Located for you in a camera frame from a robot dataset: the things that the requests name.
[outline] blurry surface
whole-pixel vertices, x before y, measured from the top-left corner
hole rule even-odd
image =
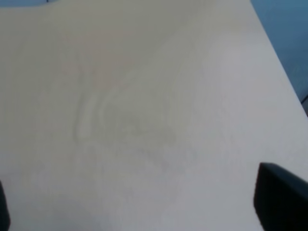
[[[247,0],[61,0],[0,22],[12,231],[256,231],[259,162],[308,174],[306,116]]]

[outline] blue wall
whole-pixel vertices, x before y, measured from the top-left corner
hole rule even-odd
[[[308,0],[252,0],[299,97],[308,94]]]
[[[47,0],[0,0],[0,7],[25,7],[45,4]]]

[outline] blue background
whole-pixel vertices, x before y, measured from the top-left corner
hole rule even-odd
[[[39,6],[47,3],[46,0],[0,0],[0,7],[25,7],[25,6]]]
[[[308,0],[252,0],[294,89],[308,94]]]

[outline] white table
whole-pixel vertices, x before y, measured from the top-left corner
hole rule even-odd
[[[0,9],[12,231],[257,231],[258,164],[308,179],[307,118],[248,0]]]

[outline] black object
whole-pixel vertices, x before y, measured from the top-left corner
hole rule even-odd
[[[308,95],[300,103],[303,104],[306,100],[308,100]]]
[[[308,184],[276,164],[260,164],[254,206],[265,231],[308,231]]]
[[[0,231],[9,230],[10,224],[11,219],[9,215],[9,210],[6,205],[4,190],[0,182]]]

